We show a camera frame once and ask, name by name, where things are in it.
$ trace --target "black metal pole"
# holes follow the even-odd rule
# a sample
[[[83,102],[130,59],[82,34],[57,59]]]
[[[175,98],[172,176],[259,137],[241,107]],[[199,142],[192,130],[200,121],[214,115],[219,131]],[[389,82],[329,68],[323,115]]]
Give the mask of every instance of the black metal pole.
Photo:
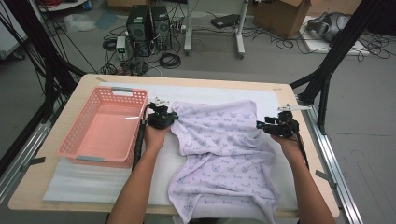
[[[290,84],[291,87],[295,89],[308,83],[305,90],[298,95],[299,99],[307,105],[312,105],[317,95],[321,92],[318,126],[322,134],[326,134],[324,123],[332,74],[341,61],[343,61],[347,56],[348,52],[359,39],[364,29],[380,11],[386,1],[387,0],[362,0],[347,23],[345,29],[335,39],[332,48],[326,55],[320,67],[314,73],[300,78]]]

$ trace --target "computer tower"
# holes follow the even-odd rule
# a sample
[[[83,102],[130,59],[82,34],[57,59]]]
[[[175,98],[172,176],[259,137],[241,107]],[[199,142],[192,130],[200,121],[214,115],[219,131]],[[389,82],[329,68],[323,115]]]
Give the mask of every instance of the computer tower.
[[[149,7],[133,5],[126,22],[134,56],[149,56],[149,44],[153,39]]]
[[[168,12],[165,6],[151,8],[152,22],[154,25],[154,37],[157,43],[157,49],[171,49],[171,29]]]

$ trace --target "wooden table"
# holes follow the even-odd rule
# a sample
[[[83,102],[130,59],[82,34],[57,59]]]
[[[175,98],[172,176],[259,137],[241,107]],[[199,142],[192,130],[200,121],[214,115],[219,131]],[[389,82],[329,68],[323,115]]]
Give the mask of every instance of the wooden table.
[[[164,77],[119,77],[105,75],[86,75],[78,83],[69,102],[65,106],[61,116],[56,121],[50,131],[43,146],[38,151],[36,157],[46,157],[44,163],[32,165],[26,172],[21,183],[18,185],[12,195],[8,206],[15,210],[36,210],[36,211],[87,211],[87,212],[110,212],[113,203],[55,203],[43,201],[43,196],[47,191],[48,185],[53,177],[53,173],[58,164],[59,156],[57,148],[62,143],[67,131],[70,129],[73,121],[78,116],[87,97],[90,95],[92,88],[102,82],[119,82],[135,83],[146,85],[167,85],[183,87],[206,87],[222,88],[237,90],[254,90],[254,91],[273,91],[276,94],[280,105],[291,104],[297,105],[295,95],[291,87],[287,84],[274,83],[255,83],[239,81],[221,81],[221,80],[203,80],[187,78],[164,78]],[[300,111],[293,112],[293,116],[300,123],[300,134],[304,139],[304,147],[307,158],[311,167],[311,174],[314,177],[318,188],[323,195],[327,205],[329,205],[332,215],[339,216],[339,209],[332,194],[332,190],[327,180],[315,175],[315,171],[323,172],[317,150],[314,146],[310,132],[304,122],[303,115]],[[148,206],[147,213],[153,214],[176,214],[177,211],[173,206],[152,205]],[[278,208],[276,210],[278,217],[297,217],[297,209],[290,210]]]

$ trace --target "gray device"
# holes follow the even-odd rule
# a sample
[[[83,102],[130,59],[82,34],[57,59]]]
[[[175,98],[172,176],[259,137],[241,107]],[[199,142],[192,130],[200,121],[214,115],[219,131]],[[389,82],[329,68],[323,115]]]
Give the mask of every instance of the gray device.
[[[307,31],[315,31],[318,35],[323,36],[323,39],[332,43],[347,25],[349,18],[342,13],[333,12],[323,13],[320,17],[309,20],[306,26]]]

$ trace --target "wire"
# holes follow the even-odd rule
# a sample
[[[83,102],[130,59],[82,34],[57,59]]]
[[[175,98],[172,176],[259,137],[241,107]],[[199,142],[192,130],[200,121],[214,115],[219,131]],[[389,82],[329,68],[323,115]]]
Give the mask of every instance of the wire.
[[[165,53],[160,58],[160,66],[166,69],[175,69],[181,65],[180,57],[173,53]]]

